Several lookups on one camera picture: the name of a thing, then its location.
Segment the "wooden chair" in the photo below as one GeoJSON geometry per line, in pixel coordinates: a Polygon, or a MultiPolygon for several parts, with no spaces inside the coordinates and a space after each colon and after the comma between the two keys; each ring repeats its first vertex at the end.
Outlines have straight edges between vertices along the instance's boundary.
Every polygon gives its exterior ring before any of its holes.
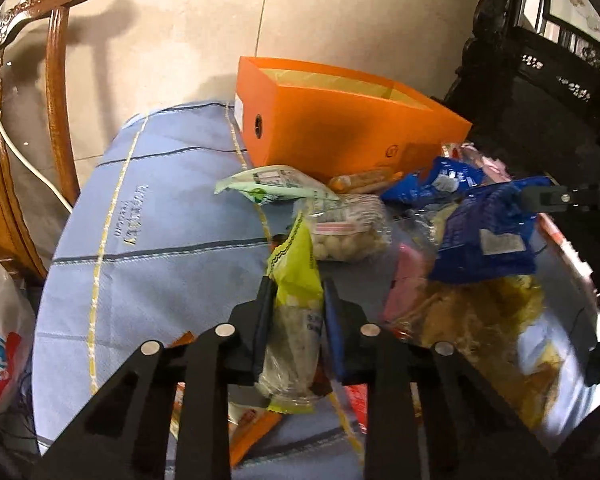
{"type": "Polygon", "coordinates": [[[69,127],[69,13],[88,0],[0,0],[0,263],[40,284],[80,194],[69,127]]]}

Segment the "white plastic bag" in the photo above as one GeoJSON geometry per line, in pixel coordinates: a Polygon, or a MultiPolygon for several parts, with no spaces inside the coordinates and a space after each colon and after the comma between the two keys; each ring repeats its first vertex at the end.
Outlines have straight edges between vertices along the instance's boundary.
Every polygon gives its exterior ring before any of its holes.
{"type": "Polygon", "coordinates": [[[0,263],[0,414],[12,404],[29,361],[34,323],[30,302],[0,263]]]}

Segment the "orange cardboard box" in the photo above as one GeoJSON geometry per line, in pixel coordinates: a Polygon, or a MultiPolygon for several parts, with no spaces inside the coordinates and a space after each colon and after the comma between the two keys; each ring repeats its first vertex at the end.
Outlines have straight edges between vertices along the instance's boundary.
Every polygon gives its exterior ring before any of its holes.
{"type": "Polygon", "coordinates": [[[427,168],[470,122],[406,84],[286,58],[238,64],[234,116],[254,166],[327,182],[378,168],[427,168]]]}

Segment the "clear packet white candies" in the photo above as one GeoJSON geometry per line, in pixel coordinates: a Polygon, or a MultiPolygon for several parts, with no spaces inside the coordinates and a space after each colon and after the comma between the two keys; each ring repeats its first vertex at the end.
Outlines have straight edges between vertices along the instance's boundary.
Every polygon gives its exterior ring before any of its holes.
{"type": "Polygon", "coordinates": [[[302,198],[294,204],[311,234],[317,261],[357,262],[391,244],[388,214],[373,194],[344,194],[338,200],[302,198]]]}

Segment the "red round cracker packet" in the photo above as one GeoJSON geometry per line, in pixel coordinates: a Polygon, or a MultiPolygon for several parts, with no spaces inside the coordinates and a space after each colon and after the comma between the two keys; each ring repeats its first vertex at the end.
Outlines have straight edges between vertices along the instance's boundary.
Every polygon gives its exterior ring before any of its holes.
{"type": "Polygon", "coordinates": [[[483,155],[472,143],[443,144],[441,154],[447,158],[457,159],[471,166],[481,168],[486,175],[486,180],[489,182],[501,183],[512,180],[504,162],[483,155]]]}

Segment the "dark carved wooden screen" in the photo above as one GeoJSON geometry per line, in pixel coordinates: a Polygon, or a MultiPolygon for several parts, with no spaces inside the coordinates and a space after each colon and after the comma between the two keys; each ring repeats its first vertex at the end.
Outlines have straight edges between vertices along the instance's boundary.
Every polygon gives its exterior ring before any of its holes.
{"type": "Polygon", "coordinates": [[[600,182],[600,0],[479,0],[443,102],[513,176],[600,182]]]}

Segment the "brown peanut bag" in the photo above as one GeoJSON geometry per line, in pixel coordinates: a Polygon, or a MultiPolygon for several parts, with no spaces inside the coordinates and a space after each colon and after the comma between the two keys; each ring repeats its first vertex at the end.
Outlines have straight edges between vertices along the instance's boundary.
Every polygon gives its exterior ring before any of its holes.
{"type": "Polygon", "coordinates": [[[389,324],[423,347],[449,341],[535,430],[557,399],[562,368],[546,338],[522,348],[544,311],[543,289],[531,275],[464,285],[422,280],[411,304],[390,315],[389,324]]]}

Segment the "blue snack bag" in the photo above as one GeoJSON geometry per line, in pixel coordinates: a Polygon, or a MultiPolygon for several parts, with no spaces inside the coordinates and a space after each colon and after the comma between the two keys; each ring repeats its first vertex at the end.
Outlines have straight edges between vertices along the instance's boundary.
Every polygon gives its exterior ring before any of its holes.
{"type": "Polygon", "coordinates": [[[472,188],[445,221],[428,278],[470,284],[533,274],[536,214],[524,209],[521,192],[551,184],[547,177],[530,177],[472,188]]]}

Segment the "orange rice cracker packet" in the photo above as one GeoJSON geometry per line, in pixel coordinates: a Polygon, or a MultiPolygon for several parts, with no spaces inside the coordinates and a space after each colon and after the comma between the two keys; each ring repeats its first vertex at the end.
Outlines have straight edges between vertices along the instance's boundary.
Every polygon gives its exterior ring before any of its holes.
{"type": "Polygon", "coordinates": [[[368,194],[385,190],[403,177],[402,171],[382,167],[359,174],[333,177],[327,186],[337,194],[368,194]]]}

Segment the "pink packet of cookies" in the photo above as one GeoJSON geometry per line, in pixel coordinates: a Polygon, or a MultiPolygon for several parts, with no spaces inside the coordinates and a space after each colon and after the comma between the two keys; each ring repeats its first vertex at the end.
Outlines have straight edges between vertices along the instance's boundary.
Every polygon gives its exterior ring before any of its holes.
{"type": "Polygon", "coordinates": [[[406,243],[399,245],[396,273],[382,312],[388,327],[405,330],[406,323],[417,318],[430,304],[430,270],[431,261],[422,252],[406,243]]]}

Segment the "light blue tablecloth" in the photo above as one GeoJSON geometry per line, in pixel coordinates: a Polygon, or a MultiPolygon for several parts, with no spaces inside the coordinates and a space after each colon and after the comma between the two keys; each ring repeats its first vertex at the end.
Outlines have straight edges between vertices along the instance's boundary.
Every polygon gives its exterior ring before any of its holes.
{"type": "MultiPolygon", "coordinates": [[[[257,295],[268,241],[253,203],[216,182],[242,170],[224,103],[203,102],[135,116],[112,141],[84,185],[46,278],[32,358],[33,415],[44,454],[91,397],[90,358],[102,385],[145,340],[170,344],[225,322],[257,295]],[[95,328],[94,270],[99,266],[95,328]]],[[[352,264],[325,264],[343,299],[379,322],[400,244],[415,245],[392,223],[392,246],[352,264]]],[[[595,346],[588,298],[540,234],[533,234],[546,310],[519,339],[530,372],[551,342],[564,359],[555,404],[536,433],[552,452],[592,411],[594,388],[582,367],[595,346]]],[[[233,479],[362,479],[329,400],[289,417],[232,474],[233,479]]]]}

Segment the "yellow green nut packet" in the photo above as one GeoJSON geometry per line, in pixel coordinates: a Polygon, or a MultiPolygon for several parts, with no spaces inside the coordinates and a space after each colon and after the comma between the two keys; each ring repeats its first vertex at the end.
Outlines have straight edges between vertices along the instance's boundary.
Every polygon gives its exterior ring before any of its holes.
{"type": "Polygon", "coordinates": [[[274,413],[309,413],[317,399],[311,387],[320,356],[324,290],[301,212],[286,240],[268,258],[266,276],[276,293],[257,388],[274,413]]]}

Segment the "pale green white packet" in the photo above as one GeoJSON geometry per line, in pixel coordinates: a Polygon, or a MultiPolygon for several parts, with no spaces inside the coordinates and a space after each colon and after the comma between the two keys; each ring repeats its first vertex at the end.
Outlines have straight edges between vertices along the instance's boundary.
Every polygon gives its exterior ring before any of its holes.
{"type": "Polygon", "coordinates": [[[338,195],[303,172],[285,165],[251,168],[216,182],[214,192],[237,191],[251,203],[267,205],[286,200],[338,200],[338,195]]]}

